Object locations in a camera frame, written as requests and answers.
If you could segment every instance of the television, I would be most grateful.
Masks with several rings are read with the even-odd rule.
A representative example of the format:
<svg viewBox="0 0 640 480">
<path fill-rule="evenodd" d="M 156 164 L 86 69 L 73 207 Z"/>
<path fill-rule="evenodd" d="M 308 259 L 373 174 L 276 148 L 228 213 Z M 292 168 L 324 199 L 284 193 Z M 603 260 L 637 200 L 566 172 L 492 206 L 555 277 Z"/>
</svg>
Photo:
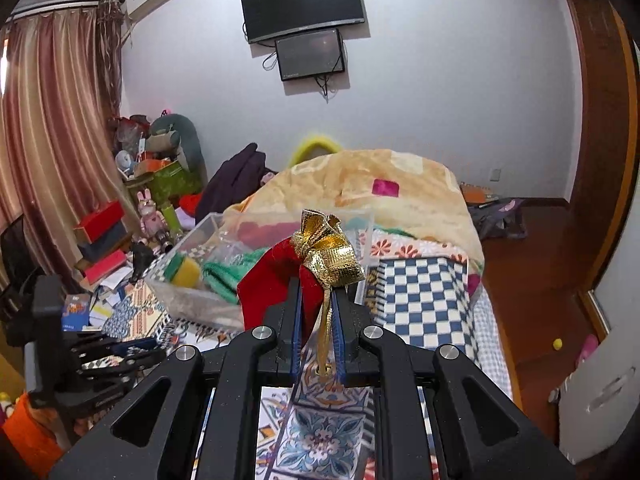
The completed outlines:
<svg viewBox="0 0 640 480">
<path fill-rule="evenodd" d="M 280 79 L 344 72 L 337 28 L 312 30 L 276 40 Z"/>
<path fill-rule="evenodd" d="M 242 0 L 242 12 L 249 43 L 365 21 L 360 0 Z"/>
</svg>

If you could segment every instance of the gold ribbon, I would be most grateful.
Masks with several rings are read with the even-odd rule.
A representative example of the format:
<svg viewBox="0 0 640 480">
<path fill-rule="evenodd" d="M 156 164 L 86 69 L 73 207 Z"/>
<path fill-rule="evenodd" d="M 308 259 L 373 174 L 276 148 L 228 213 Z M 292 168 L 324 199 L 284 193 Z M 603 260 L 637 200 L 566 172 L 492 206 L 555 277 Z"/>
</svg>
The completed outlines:
<svg viewBox="0 0 640 480">
<path fill-rule="evenodd" d="M 363 280 L 364 271 L 335 215 L 305 209 L 302 212 L 300 231 L 294 233 L 291 243 L 302 264 L 324 289 L 318 333 L 318 373 L 326 376 L 333 310 L 331 289 Z"/>
</svg>

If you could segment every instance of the christmas bow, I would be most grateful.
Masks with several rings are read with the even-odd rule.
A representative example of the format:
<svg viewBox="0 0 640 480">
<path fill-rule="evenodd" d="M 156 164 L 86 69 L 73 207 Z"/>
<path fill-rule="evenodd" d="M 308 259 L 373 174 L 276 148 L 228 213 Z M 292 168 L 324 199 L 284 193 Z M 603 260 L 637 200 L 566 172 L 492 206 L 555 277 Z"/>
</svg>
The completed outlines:
<svg viewBox="0 0 640 480">
<path fill-rule="evenodd" d="M 362 266 L 334 215 L 305 209 L 300 231 L 281 241 L 238 284 L 244 328 L 262 323 L 268 306 L 284 301 L 292 276 L 300 277 L 303 335 L 311 334 L 322 307 L 318 334 L 318 372 L 327 374 L 331 341 L 331 289 L 364 279 Z"/>
</svg>

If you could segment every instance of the silver bolt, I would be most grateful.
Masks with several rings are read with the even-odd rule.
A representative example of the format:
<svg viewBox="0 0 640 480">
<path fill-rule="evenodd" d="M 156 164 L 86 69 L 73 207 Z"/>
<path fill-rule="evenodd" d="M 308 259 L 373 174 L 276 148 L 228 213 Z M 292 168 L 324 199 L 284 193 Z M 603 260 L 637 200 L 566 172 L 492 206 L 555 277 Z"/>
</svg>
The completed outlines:
<svg viewBox="0 0 640 480">
<path fill-rule="evenodd" d="M 256 339 L 267 339 L 268 337 L 271 337 L 271 334 L 273 334 L 273 330 L 271 330 L 271 328 L 269 328 L 268 326 L 257 326 L 255 327 L 251 334 L 256 338 Z"/>
<path fill-rule="evenodd" d="M 455 359 L 460 355 L 460 350 L 453 345 L 443 345 L 440 347 L 440 355 L 445 359 Z"/>
<path fill-rule="evenodd" d="M 364 335 L 366 337 L 368 337 L 369 339 L 378 339 L 380 337 L 382 337 L 383 335 L 383 331 L 379 326 L 376 325 L 369 325 L 364 327 Z"/>
<path fill-rule="evenodd" d="M 180 361 L 188 361 L 196 355 L 196 349 L 191 345 L 182 345 L 175 351 L 175 356 Z"/>
</svg>

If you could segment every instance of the curtain rod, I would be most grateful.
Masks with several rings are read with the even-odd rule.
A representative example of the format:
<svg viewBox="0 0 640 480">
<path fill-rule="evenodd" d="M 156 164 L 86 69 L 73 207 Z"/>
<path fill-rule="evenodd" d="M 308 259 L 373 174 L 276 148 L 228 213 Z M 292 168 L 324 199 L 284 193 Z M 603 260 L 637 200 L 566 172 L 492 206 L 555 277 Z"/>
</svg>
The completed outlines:
<svg viewBox="0 0 640 480">
<path fill-rule="evenodd" d="M 9 18 L 5 23 L 9 23 L 10 21 L 19 18 L 26 18 L 27 16 L 32 16 L 34 14 L 50 12 L 52 10 L 73 9 L 75 7 L 96 7 L 99 2 L 100 0 L 53 0 L 41 4 L 25 6 L 14 10 L 14 12 L 9 15 Z"/>
</svg>

